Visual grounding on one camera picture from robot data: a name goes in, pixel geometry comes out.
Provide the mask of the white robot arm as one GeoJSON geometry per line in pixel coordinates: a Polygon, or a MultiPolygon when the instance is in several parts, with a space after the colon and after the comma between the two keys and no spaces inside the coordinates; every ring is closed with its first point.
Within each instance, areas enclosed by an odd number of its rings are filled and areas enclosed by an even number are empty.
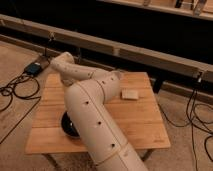
{"type": "Polygon", "coordinates": [[[51,67],[66,87],[64,103],[98,171],[148,171],[104,104],[120,93],[121,73],[78,65],[64,52],[51,67]]]}

